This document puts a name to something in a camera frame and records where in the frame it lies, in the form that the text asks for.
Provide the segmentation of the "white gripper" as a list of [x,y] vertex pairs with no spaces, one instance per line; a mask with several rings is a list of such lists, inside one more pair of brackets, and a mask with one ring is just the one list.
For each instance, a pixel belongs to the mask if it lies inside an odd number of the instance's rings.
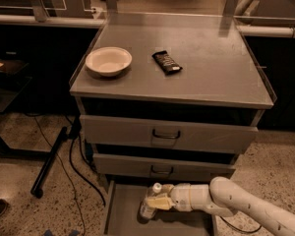
[[172,207],[178,211],[202,210],[206,211],[210,204],[208,184],[192,185],[164,184],[160,196],[146,198],[149,207],[170,210]]

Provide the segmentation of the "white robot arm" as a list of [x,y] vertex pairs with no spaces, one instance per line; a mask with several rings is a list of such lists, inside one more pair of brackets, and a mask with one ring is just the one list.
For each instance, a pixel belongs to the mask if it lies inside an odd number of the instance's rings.
[[295,214],[264,201],[224,177],[209,184],[160,184],[147,189],[140,216],[152,219],[158,210],[201,210],[211,215],[229,217],[238,211],[253,218],[274,236],[295,236]]

